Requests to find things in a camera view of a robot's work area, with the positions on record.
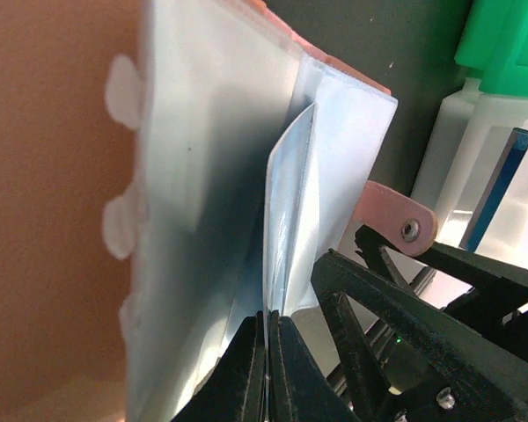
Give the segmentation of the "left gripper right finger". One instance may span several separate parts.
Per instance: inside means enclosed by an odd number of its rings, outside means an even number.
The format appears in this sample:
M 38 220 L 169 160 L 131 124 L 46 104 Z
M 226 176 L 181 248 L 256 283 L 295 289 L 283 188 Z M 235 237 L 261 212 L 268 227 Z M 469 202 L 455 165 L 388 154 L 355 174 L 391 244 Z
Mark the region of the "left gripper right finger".
M 268 327 L 269 404 L 273 421 L 357 421 L 336 396 L 297 327 L 278 311 Z

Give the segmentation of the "blue card stack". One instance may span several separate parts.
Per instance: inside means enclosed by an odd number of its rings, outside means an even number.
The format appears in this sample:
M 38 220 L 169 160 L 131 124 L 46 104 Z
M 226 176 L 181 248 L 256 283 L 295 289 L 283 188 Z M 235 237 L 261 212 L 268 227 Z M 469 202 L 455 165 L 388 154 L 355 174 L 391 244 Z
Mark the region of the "blue card stack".
M 528 130 L 514 127 L 467 225 L 460 247 L 476 252 L 528 150 Z

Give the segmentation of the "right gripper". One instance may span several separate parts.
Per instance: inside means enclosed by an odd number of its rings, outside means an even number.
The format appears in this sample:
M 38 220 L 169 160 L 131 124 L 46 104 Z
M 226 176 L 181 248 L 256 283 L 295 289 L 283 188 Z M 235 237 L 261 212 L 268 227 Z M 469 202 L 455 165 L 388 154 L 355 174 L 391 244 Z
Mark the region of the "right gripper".
M 422 233 L 389 240 L 362 226 L 355 236 L 368 269 L 329 251 L 312 285 L 362 420 L 528 421 L 528 270 L 440 244 Z M 445 306 L 427 304 L 384 259 L 391 249 L 471 289 Z M 392 395 L 349 300 L 387 324 L 436 377 Z

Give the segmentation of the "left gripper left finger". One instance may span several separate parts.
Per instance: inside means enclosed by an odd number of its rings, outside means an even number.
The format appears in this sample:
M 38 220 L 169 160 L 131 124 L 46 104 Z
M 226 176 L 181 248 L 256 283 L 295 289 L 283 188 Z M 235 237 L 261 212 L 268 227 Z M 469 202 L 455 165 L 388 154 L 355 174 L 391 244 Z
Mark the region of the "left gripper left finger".
M 263 314 L 245 318 L 210 378 L 173 418 L 179 422 L 260 421 L 266 350 Z

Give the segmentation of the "green and white card bin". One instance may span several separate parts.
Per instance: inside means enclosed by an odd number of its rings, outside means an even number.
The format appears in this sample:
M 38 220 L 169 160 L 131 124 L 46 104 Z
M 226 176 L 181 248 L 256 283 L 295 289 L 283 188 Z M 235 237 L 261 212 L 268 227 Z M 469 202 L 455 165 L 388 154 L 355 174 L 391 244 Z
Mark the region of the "green and white card bin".
M 466 81 L 440 105 L 412 197 L 460 247 L 510 132 L 528 130 L 528 1 L 474 2 L 455 60 Z M 475 253 L 515 262 L 526 230 L 528 150 Z

